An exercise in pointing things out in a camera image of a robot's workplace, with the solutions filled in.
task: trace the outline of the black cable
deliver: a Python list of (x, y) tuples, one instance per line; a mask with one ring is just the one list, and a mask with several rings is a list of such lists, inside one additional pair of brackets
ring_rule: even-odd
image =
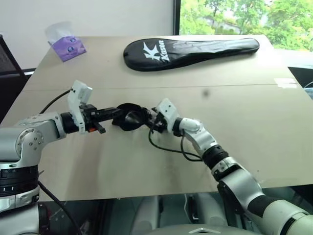
[(40, 181), (38, 181), (38, 185), (42, 189), (42, 191), (44, 191), (56, 204), (59, 205), (59, 207), (62, 208), (62, 210), (65, 212), (65, 214), (67, 214), (68, 218), (71, 220), (72, 224), (74, 225), (77, 234), (78, 235), (83, 235), (81, 230), (80, 230), (80, 228), (79, 228), (79, 226), (78, 226), (78, 224), (77, 224), (77, 222), (72, 217), (72, 215), (69, 213), (67, 208), (63, 205), (63, 203), (56, 196), (54, 196), (53, 193), (50, 192)]
[[(156, 145), (155, 143), (153, 143), (153, 141), (152, 141), (152, 139), (151, 139), (151, 134), (153, 133), (153, 129), (154, 129), (154, 127), (155, 127), (155, 125), (156, 125), (156, 121), (153, 123), (153, 125), (152, 125), (152, 127), (150, 128), (150, 130), (149, 130), (149, 134), (148, 134), (148, 139), (149, 139), (149, 142), (150, 142), (150, 144), (152, 144), (154, 147), (156, 147), (156, 148), (158, 148), (158, 149), (161, 149), (161, 150), (165, 150), (165, 151), (169, 151), (169, 152), (174, 152), (174, 153), (181, 153), (182, 154), (182, 151), (179, 151), (179, 150), (174, 150), (174, 149), (169, 149), (169, 148), (163, 148), (163, 147), (160, 147), (160, 146), (158, 146), (158, 145)], [(184, 157), (186, 156), (186, 155), (190, 155), (190, 156), (194, 156), (194, 157), (197, 157), (197, 158), (200, 158), (198, 155), (196, 155), (196, 154), (193, 154), (193, 153), (188, 153), (188, 152), (184, 152)]]
[[(42, 111), (39, 114), (43, 114), (55, 101), (57, 101), (59, 98), (65, 96), (66, 94), (68, 94), (70, 92), (70, 89), (67, 90), (66, 92), (63, 92), (62, 94), (60, 94), (59, 96), (55, 97), (53, 100), (51, 100), (45, 107), (44, 109), (42, 109)], [(70, 221), (72, 222), (73, 226), (75, 227), (75, 230), (77, 232), (78, 235), (83, 235), (77, 222), (75, 221), (75, 219), (72, 217), (72, 215), (70, 214), (70, 212), (67, 210), (67, 208), (63, 205), (63, 203), (56, 197), (53, 195), (52, 192), (50, 192), (40, 181), (38, 181), (38, 185), (39, 187), (42, 189), (42, 191), (44, 191), (56, 204), (59, 205), (59, 207), (61, 207), (61, 209), (64, 211), (64, 213), (68, 216), (68, 218), (70, 219)]]
[(24, 234), (37, 234), (37, 235), (40, 235), (40, 234), (38, 234), (38, 233), (33, 233), (33, 232), (22, 233), (22, 234), (19, 234), (19, 235), (24, 235)]
[(185, 157), (185, 159), (187, 159), (188, 161), (191, 161), (191, 162), (202, 162), (202, 159), (201, 157), (197, 156), (197, 158), (199, 159), (191, 159), (191, 158), (188, 158), (188, 156), (186, 155), (186, 152), (184, 151), (184, 139), (185, 139), (185, 136), (182, 136), (181, 137), (181, 140), (180, 140), (180, 149), (181, 149), (181, 153), (183, 154), (183, 156)]
[(59, 98), (65, 96), (66, 94), (68, 94), (70, 92), (70, 89), (67, 90), (66, 92), (63, 92), (62, 94), (60, 94), (59, 96), (55, 97), (53, 100), (51, 100), (45, 107), (44, 109), (41, 110), (41, 112), (39, 114), (43, 114), (55, 101), (57, 101)]

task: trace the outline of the wooden table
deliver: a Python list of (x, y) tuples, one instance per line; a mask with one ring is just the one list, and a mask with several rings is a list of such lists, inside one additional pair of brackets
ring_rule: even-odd
[[(171, 36), (179, 40), (229, 40), (248, 36)], [(97, 108), (132, 102), (152, 108), (169, 98), (183, 117), (201, 119), (217, 141), (263, 187), (313, 183), (312, 101), (265, 36), (252, 56), (233, 56), (188, 67), (138, 72), (123, 62), (125, 46), (142, 37), (83, 37), (87, 53), (62, 63), (49, 50), (1, 126), (38, 113), (78, 79), (93, 87)], [(62, 98), (48, 111), (66, 112)], [(148, 128), (123, 132), (104, 123), (103, 135), (70, 134), (42, 153), (40, 180), (61, 200), (89, 200), (216, 191), (203, 163), (155, 149)], [(161, 146), (179, 138), (154, 134)], [(186, 149), (192, 151), (186, 141)], [(41, 200), (50, 200), (44, 193)]]

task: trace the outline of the window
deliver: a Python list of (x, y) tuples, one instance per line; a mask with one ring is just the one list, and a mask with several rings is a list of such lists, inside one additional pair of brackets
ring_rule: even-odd
[(180, 35), (263, 34), (275, 48), (313, 51), (313, 0), (177, 0), (178, 5)]

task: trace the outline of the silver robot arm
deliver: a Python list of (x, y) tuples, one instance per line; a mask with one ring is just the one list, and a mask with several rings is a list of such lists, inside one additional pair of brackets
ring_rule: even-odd
[(99, 122), (122, 114), (116, 108), (98, 110), (86, 104), (91, 90), (75, 81), (67, 97), (70, 112), (38, 114), (0, 129), (0, 234), (48, 230), (47, 210), (35, 204), (39, 200), (38, 164), (47, 144), (73, 132), (104, 133)]
[(265, 235), (312, 235), (313, 215), (278, 198), (266, 196), (255, 178), (218, 145), (214, 137), (196, 119), (181, 118), (169, 99), (156, 107), (167, 122), (167, 130), (185, 135), (211, 169), (224, 200), (236, 213), (246, 213)]

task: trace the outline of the robotic arm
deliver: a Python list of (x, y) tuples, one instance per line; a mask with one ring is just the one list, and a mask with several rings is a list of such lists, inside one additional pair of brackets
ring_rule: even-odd
[(155, 108), (159, 119), (167, 123), (167, 131), (185, 135), (210, 168), (218, 190), (236, 213), (246, 213), (265, 235), (311, 235), (313, 215), (278, 198), (266, 196), (255, 178), (218, 145), (213, 136), (196, 119), (181, 118), (169, 99)]
[(38, 114), (0, 129), (0, 234), (43, 233), (40, 216), (46, 211), (34, 203), (39, 200), (38, 164), (47, 144), (78, 131), (102, 134), (99, 122), (121, 115), (120, 109), (98, 110), (86, 104), (91, 91), (75, 81), (68, 95), (70, 112)]

